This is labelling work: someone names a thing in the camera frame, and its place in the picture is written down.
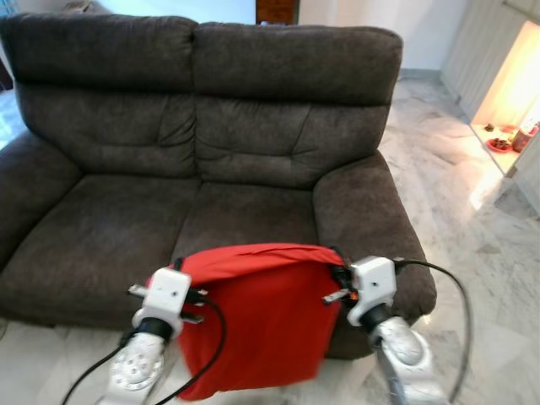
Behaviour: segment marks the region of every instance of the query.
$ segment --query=red towel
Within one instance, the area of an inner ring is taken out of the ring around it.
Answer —
[[[224,247],[187,257],[181,271],[221,307],[228,338],[218,361],[181,398],[196,401],[219,391],[315,377],[339,311],[339,305],[321,301],[338,289],[327,264],[343,261],[325,247],[283,243]],[[220,328],[210,308],[186,310],[206,317],[202,325],[186,324],[179,336],[194,375],[212,358]]]

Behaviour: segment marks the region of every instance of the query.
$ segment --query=lit shelf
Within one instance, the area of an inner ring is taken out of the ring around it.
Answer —
[[[498,128],[495,128],[492,132],[488,132],[483,129],[484,127],[485,125],[471,124],[471,128],[473,129],[474,133],[476,133],[480,141],[482,141],[483,147],[488,151],[491,159],[493,159],[493,161],[497,164],[500,171],[502,171],[503,174],[506,175],[509,172],[510,168],[516,162],[517,158],[520,157],[520,154],[513,150],[511,150],[510,152],[506,152],[505,154],[500,154],[488,148],[488,145],[486,145],[486,142],[488,140],[493,138],[507,139],[508,134],[501,132]]]

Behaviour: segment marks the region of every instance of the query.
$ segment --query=marble floor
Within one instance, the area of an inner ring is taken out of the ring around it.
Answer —
[[[0,98],[0,142],[11,136],[3,128],[6,116],[13,120],[16,112],[4,110],[10,103],[1,101],[4,96]],[[381,151],[426,256],[458,275],[472,297],[472,367],[457,403],[539,404],[538,216],[514,182],[500,174],[438,82],[402,79],[397,83]],[[428,338],[440,381],[449,391],[463,343],[462,308],[452,283],[439,274],[435,280],[437,307],[415,329]],[[119,336],[100,330],[0,322],[0,331],[5,329],[0,341],[0,397],[10,405],[58,404],[81,371],[108,353]],[[174,349],[168,360],[169,377],[156,399],[187,378]],[[92,375],[72,403],[93,404],[104,389],[106,373],[105,367]],[[389,401],[371,357],[326,361],[314,381],[229,392],[198,403],[382,405]]]

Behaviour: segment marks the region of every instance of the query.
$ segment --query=fabric upholstery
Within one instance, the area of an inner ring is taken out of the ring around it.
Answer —
[[[89,173],[195,174],[192,94],[18,84],[26,125]]]
[[[170,254],[199,180],[85,176],[30,232],[0,274],[0,311],[39,323],[127,327]]]
[[[18,82],[192,90],[192,29],[182,17],[17,14],[0,36]]]
[[[197,164],[206,181],[312,188],[373,154],[388,107],[197,98]]]
[[[0,150],[0,275],[20,242],[80,176],[69,158],[29,132]]]
[[[353,260],[367,256],[425,259],[397,195],[385,160],[377,153],[325,175],[313,193],[319,242],[338,246]],[[414,320],[435,308],[437,293],[428,269],[406,267],[397,278],[393,310]],[[338,322],[334,339],[365,340],[361,328]],[[361,355],[365,347],[332,344],[331,357]]]
[[[371,27],[211,23],[194,36],[203,95],[388,105],[402,59],[401,38]]]
[[[205,182],[171,259],[264,242],[317,243],[311,192]]]

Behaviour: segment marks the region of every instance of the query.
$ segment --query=wire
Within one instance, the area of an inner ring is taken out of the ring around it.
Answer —
[[[397,258],[394,259],[394,262],[396,263],[396,268],[399,269],[400,267],[407,266],[409,264],[418,264],[420,266],[426,266],[431,267],[434,270],[437,270],[441,273],[446,274],[448,277],[450,277],[456,286],[458,287],[459,291],[462,293],[463,297],[463,309],[465,311],[465,344],[463,348],[463,355],[462,355],[462,364],[459,369],[459,374],[457,375],[456,384],[454,385],[454,388],[451,391],[450,394],[450,402],[453,403],[457,396],[459,395],[463,382],[465,381],[465,376],[467,374],[467,370],[469,367],[469,359],[471,356],[471,347],[473,345],[473,310],[471,308],[471,300],[469,298],[469,294],[463,284],[457,279],[456,276],[454,276],[452,273],[450,273],[448,270],[437,266],[435,264],[429,263],[429,262],[423,262],[421,260],[415,260],[415,259],[402,259]]]
[[[171,399],[177,397],[178,395],[182,394],[187,388],[192,386],[199,378],[203,376],[204,373],[206,373],[210,368],[213,366],[213,364],[218,360],[219,356],[221,355],[221,352],[223,352],[223,348],[225,346],[225,342],[227,340],[227,321],[225,320],[225,315],[221,311],[221,309],[213,303],[208,297],[203,298],[204,304],[208,305],[213,309],[213,311],[216,313],[216,315],[219,318],[219,324],[221,326],[221,338],[219,339],[219,345],[216,349],[215,353],[213,354],[212,358],[208,361],[208,363],[202,367],[199,372],[197,372],[186,384],[178,388],[176,391],[174,391],[172,394],[170,394],[167,398],[162,399],[155,405],[163,405],[170,401]]]
[[[69,398],[72,396],[73,392],[75,391],[75,389],[77,388],[77,386],[83,382],[83,380],[88,377],[91,373],[93,373],[98,367],[102,366],[103,364],[105,364],[107,361],[109,361],[110,359],[112,359],[113,357],[115,357],[118,352],[120,352],[123,348],[126,347],[127,345],[127,342],[129,342],[129,339],[133,336],[133,331],[129,331],[129,332],[125,332],[121,339],[120,339],[120,344],[118,345],[117,348],[115,348],[112,352],[110,352],[109,354],[107,354],[103,359],[101,359],[100,361],[98,361],[96,364],[94,365],[91,365],[74,383],[73,385],[71,386],[71,388],[69,389],[69,391],[67,392],[66,396],[64,397],[63,401],[62,401],[62,405],[67,405],[68,401],[69,401]]]

